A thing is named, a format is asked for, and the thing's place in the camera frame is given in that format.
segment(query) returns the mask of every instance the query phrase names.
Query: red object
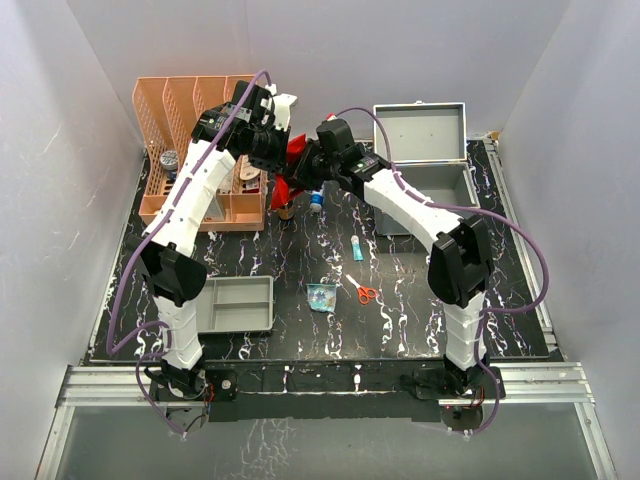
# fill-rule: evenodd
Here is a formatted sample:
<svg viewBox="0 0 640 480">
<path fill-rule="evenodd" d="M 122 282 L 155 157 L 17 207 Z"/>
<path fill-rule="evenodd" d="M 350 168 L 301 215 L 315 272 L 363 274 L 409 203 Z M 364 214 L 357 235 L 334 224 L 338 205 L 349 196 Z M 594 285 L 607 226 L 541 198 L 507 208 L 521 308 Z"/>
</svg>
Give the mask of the red object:
<svg viewBox="0 0 640 480">
<path fill-rule="evenodd" d="M 358 300 L 362 305 L 366 305 L 369 303 L 369 300 L 372 298 L 376 298 L 378 296 L 378 292 L 376 292 L 371 287 L 359 287 L 358 288 Z"/>
<path fill-rule="evenodd" d="M 289 142 L 287 145 L 287 165 L 300 159 L 304 147 L 307 145 L 307 136 L 303 133 Z M 276 186 L 271 195 L 271 209 L 282 208 L 294 197 L 304 192 L 301 188 L 291 188 L 282 175 L 276 175 Z"/>
</svg>

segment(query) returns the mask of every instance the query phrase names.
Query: glass panel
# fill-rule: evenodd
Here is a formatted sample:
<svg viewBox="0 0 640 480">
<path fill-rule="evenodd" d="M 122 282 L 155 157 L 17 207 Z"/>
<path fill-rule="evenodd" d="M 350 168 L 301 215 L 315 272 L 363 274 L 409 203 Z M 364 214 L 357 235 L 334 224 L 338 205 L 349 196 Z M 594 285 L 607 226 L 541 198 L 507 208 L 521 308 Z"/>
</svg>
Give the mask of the glass panel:
<svg viewBox="0 0 640 480">
<path fill-rule="evenodd" d="M 403 419 L 243 420 L 197 423 L 182 441 L 149 408 L 76 408 L 57 478 L 596 478 L 572 404 L 502 405 L 470 441 L 434 427 Z"/>
</svg>

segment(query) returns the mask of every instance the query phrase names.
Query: white enclosure wall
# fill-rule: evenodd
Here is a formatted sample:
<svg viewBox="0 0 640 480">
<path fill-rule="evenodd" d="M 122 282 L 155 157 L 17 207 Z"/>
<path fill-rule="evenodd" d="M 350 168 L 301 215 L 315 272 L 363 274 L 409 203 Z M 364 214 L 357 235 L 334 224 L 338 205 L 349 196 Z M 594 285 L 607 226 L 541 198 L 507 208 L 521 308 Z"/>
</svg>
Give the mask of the white enclosure wall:
<svg viewBox="0 0 640 480">
<path fill-rule="evenodd" d="M 575 0 L 500 136 L 560 346 L 585 365 L 623 479 L 640 472 L 639 112 L 640 4 Z"/>
<path fill-rule="evenodd" d="M 267 68 L 297 95 L 294 131 L 330 112 L 416 100 L 467 104 L 500 130 L 568 0 L 68 0 L 131 118 L 139 76 Z M 353 115 L 356 135 L 371 121 Z"/>
<path fill-rule="evenodd" d="M 23 480 L 84 355 L 141 145 L 64 0 L 0 11 L 0 477 Z"/>
</svg>

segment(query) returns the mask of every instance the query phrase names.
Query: gray plastic tray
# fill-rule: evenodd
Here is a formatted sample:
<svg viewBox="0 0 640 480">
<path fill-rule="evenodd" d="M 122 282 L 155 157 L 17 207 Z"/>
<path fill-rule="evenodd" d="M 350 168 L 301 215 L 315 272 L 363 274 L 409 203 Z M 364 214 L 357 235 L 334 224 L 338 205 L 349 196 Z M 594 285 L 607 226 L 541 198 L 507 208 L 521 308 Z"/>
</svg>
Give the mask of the gray plastic tray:
<svg viewBox="0 0 640 480">
<path fill-rule="evenodd" d="M 273 327 L 273 277 L 217 277 L 196 299 L 198 333 L 261 332 Z"/>
</svg>

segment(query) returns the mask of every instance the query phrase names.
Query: scissors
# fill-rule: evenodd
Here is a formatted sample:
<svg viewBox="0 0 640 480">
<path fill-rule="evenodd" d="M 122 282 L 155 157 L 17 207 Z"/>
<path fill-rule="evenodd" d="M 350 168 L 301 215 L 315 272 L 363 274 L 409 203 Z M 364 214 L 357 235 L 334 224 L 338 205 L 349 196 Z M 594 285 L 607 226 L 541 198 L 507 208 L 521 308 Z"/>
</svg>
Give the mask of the scissors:
<svg viewBox="0 0 640 480">
<path fill-rule="evenodd" d="M 358 289 L 358 300 L 362 305 L 366 305 L 369 303 L 369 300 L 372 298 L 376 298 L 378 296 L 378 292 L 376 292 L 371 287 L 363 287 L 358 282 L 356 282 L 351 275 L 347 273 L 347 279 L 355 285 Z"/>
</svg>

